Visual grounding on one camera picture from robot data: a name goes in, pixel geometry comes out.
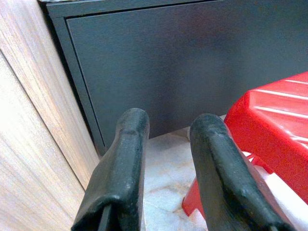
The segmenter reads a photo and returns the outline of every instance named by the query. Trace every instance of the red plastic stool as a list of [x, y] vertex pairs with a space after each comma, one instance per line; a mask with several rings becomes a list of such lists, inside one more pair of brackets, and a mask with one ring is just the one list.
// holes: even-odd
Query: red plastic stool
[[[308, 204], [308, 72], [248, 91], [224, 122], [254, 165], [275, 172]], [[204, 216], [196, 180], [182, 208]]]

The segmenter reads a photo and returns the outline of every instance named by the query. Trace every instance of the white marble tile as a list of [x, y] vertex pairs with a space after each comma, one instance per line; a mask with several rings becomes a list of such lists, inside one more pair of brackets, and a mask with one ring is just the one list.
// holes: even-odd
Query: white marble tile
[[143, 225], [147, 231], [207, 230], [201, 214], [194, 212], [187, 217], [181, 208], [195, 177], [186, 135], [184, 128], [149, 140], [143, 195]]

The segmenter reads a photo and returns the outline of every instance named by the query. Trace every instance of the stool leg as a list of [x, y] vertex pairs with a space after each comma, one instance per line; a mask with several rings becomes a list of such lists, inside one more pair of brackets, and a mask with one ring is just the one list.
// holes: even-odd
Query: stool leg
[[198, 181], [195, 178], [182, 202], [182, 209], [187, 216], [190, 216], [195, 209], [198, 209], [205, 219], [204, 210], [201, 203]]

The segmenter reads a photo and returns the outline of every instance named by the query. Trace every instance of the cabinet door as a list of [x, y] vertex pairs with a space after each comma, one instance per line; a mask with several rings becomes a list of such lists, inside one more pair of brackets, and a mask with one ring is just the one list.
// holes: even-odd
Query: cabinet door
[[306, 0], [225, 0], [68, 19], [106, 146], [128, 108], [148, 112], [153, 137], [307, 70], [307, 11]]

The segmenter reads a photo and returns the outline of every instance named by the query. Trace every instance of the wooden panel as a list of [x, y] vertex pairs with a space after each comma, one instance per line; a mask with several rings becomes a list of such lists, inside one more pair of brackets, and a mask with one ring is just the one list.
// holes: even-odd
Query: wooden panel
[[0, 2], [0, 48], [85, 188], [99, 159], [36, 0]]
[[0, 52], [0, 230], [69, 230], [84, 190]]

